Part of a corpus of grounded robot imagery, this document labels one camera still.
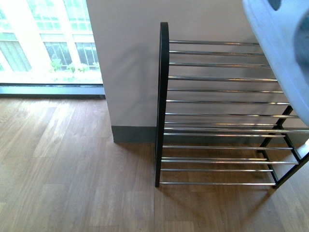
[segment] metal shoe rack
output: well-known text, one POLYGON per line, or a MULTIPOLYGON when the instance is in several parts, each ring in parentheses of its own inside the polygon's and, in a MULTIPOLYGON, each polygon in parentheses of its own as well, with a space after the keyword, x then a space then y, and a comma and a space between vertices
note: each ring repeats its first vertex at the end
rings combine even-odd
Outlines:
POLYGON ((277 80, 275 78, 234 78, 234 77, 209 77, 209 76, 191 76, 191 75, 170 75, 170 67, 173 66, 174 69, 178 67, 202 67, 202 68, 225 68, 225 69, 270 69, 268 63, 266 64, 235 64, 235 63, 200 63, 200 62, 172 62, 170 61, 170 55, 173 54, 179 56, 187 55, 197 55, 207 56, 207 57, 262 57, 263 53, 237 53, 237 52, 213 52, 213 51, 188 51, 188 50, 170 50, 170 44, 200 44, 200 45, 215 45, 215 46, 237 46, 237 47, 248 47, 256 46, 257 43, 235 43, 235 42, 214 42, 214 41, 177 41, 169 39, 169 26, 168 23, 161 23, 160 27, 160 57, 159 57, 159 83, 158 83, 158 108, 157 108, 157 134, 156 134, 156 143, 155 143, 155 186, 159 187, 160 184, 185 184, 185 185, 265 185, 273 186, 278 188, 282 183, 284 183, 289 177, 291 177, 297 170, 299 170, 308 160, 309 153, 300 155, 296 147, 292 143, 289 134, 290 133, 309 133, 309 130, 304 130, 303 128, 286 130, 282 125, 285 120, 297 119, 298 116, 292 115, 292 107, 288 102, 266 102, 266 101, 229 101, 229 100, 213 100, 208 101, 203 98, 201 100, 171 100, 167 99, 167 96, 171 92, 181 92, 181 93, 246 93, 246 94, 283 94, 281 91, 260 91, 260 90, 230 90, 230 89, 215 89, 215 88, 189 88, 185 87, 185 83, 200 81, 200 82, 236 82, 236 83, 275 83, 277 80), (181 87, 172 88, 169 87, 169 81, 181 81, 184 84, 181 87), (203 113, 183 113, 183 112, 170 112, 167 110, 167 106, 170 104, 175 105, 198 105, 202 106, 202 109, 206 109, 206 112, 203 113), (258 105, 260 109, 261 106, 286 106, 284 112, 281 114, 231 114, 229 112, 220 112, 220 113, 209 113, 207 112, 207 107, 205 105, 258 105), (193 118, 192 120, 183 120, 182 118, 193 118), (209 122, 207 118, 216 118, 222 119, 221 122, 209 122), (229 122, 230 118, 240 118, 239 122, 229 122), (268 123, 265 120, 265 123, 256 123, 254 119, 263 119, 270 118, 275 120, 274 123, 268 123), (199 137, 205 139, 205 142, 209 141, 209 138, 215 138, 215 141, 219 141, 223 138, 262 138, 263 142, 260 146, 217 146, 217 145, 187 145, 184 143, 179 144, 168 144, 166 139, 171 136, 179 137, 199 137), (286 147, 273 147, 267 146, 270 141, 274 138, 281 138, 287 144, 286 147), (185 155, 180 156, 165 156, 166 151, 172 151, 175 154, 178 154, 178 150, 186 151, 185 155), (235 151, 235 156, 232 158, 214 158, 196 156, 196 152, 201 150, 232 150, 235 151), (253 158, 237 158, 238 150, 253 150, 256 151, 253 158), (293 160, 276 160, 272 161, 269 156, 271 151, 285 151, 291 154, 293 160), (236 165, 237 168, 227 168, 231 165, 236 165), (285 169, 284 173, 277 175, 276 169, 278 166, 288 166, 288 169, 285 169), (208 175, 210 172, 213 174, 216 173, 239 173, 247 176, 249 174, 268 174, 273 178, 273 181, 265 183, 264 181, 259 182, 235 182, 230 180, 228 182, 190 182, 187 179, 184 181, 160 181, 162 178, 162 173, 165 173, 166 176, 173 176, 172 173, 183 173, 189 172, 191 174, 203 173, 208 175))

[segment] window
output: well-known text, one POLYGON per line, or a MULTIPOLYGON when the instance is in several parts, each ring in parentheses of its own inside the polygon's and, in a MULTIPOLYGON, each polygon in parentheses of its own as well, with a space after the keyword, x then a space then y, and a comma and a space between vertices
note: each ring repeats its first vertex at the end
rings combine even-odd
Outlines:
POLYGON ((0 0, 0 64, 1 83, 101 85, 86 0, 0 0))
POLYGON ((28 0, 39 30, 60 30, 57 9, 52 0, 28 0))
POLYGON ((95 43, 76 43, 76 47, 81 63, 88 65, 91 70, 96 70, 98 55, 95 43))
POLYGON ((0 50, 14 72, 28 72, 31 66, 13 33, 1 33, 0 50))
POLYGON ((11 30, 11 26, 1 9, 0 9, 0 30, 11 30))
POLYGON ((92 31, 85 0, 64 0, 73 31, 92 31))
POLYGON ((66 70, 67 66, 72 63, 72 59, 68 50, 67 43, 64 42, 45 42, 44 43, 51 61, 61 60, 62 70, 66 70))

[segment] white wall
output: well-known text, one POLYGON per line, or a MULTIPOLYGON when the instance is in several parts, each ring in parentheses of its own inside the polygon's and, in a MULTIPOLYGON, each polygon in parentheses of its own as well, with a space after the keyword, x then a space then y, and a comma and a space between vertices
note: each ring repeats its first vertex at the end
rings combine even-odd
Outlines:
POLYGON ((170 38, 255 42, 241 0, 87 0, 112 126, 156 126, 160 22, 170 38))

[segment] black metal leg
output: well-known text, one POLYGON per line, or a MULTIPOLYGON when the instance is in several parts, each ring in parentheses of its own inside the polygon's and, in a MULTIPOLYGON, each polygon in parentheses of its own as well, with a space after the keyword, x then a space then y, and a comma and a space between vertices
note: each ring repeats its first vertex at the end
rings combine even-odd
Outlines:
MULTIPOLYGON (((282 113, 282 115, 289 115, 291 112, 293 111, 293 108, 289 105, 285 111, 282 113)), ((282 124, 286 121, 286 118, 280 118, 277 122, 276 122, 276 126, 273 127, 273 129, 279 129, 282 124)), ((260 145, 260 147, 265 147, 269 144, 269 142, 271 141, 272 138, 266 138, 262 144, 260 145)))
POLYGON ((157 106, 157 131, 155 142, 155 186, 160 185, 162 146, 164 139, 164 122, 166 98, 169 81, 169 25, 161 23, 160 28, 160 57, 159 57, 159 84, 157 106))
POLYGON ((309 153, 300 160, 299 165, 295 165, 283 177, 281 177, 280 180, 278 180, 277 184, 274 186, 274 188, 275 189, 279 188, 285 181, 287 181, 294 173, 296 173, 308 161, 309 161, 309 153))
POLYGON ((287 144, 290 148, 293 148, 291 152, 292 152, 292 154, 294 155, 295 159, 296 159, 298 162, 300 162, 301 156, 300 156, 300 154, 298 153, 298 151, 297 151, 296 147, 294 146, 292 140, 290 139, 289 135, 288 135, 288 134, 283 134, 283 135, 285 136, 285 137, 284 137, 284 140, 285 140, 286 144, 287 144))

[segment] glass pane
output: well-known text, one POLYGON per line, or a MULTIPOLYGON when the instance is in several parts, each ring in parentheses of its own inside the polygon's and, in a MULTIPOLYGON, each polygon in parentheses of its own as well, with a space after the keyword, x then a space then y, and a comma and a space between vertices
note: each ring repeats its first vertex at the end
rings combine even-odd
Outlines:
MULTIPOLYGON (((64 4, 70 22, 90 22, 86 0, 64 0, 64 4)), ((73 30, 91 31, 91 27, 87 24, 79 24, 79 28, 74 24, 71 24, 71 26, 73 30)))
POLYGON ((13 71, 27 72, 31 70, 31 66, 19 42, 0 41, 0 49, 13 71))
POLYGON ((4 12, 0 9, 0 29, 1 30, 10 30, 11 26, 7 21, 4 12))
POLYGON ((79 28, 80 30, 87 30, 86 23, 80 23, 79 28))
POLYGON ((47 30, 52 30, 53 28, 53 24, 52 23, 45 23, 46 29, 47 30))
POLYGON ((45 42, 44 44, 46 46, 50 59, 60 59, 62 67, 64 69, 66 69, 66 65, 72 63, 67 43, 45 42))
POLYGON ((94 62, 98 62, 98 55, 94 43, 76 43, 81 63, 94 66, 94 62))
POLYGON ((31 9, 34 20, 45 21, 45 27, 42 24, 38 24, 40 30, 54 30, 60 29, 60 24, 58 23, 58 11, 55 8, 53 0, 27 0, 28 5, 31 9))
POLYGON ((88 26, 88 30, 89 30, 89 31, 92 31, 91 24, 90 24, 90 23, 87 23, 87 26, 88 26))
POLYGON ((78 55, 81 60, 81 63, 88 64, 86 54, 84 51, 84 47, 83 47, 83 43, 76 43, 76 47, 77 47, 77 51, 78 51, 78 55))
POLYGON ((77 23, 71 23, 72 30, 78 30, 77 23))
POLYGON ((54 26, 55 26, 56 30, 60 30, 61 29, 60 23, 54 23, 54 26))
POLYGON ((39 30, 45 30, 44 23, 42 23, 42 22, 37 22, 37 25, 38 25, 39 30))
POLYGON ((14 35, 14 33, 0 33, 0 40, 13 40, 13 41, 17 41, 17 38, 14 35))

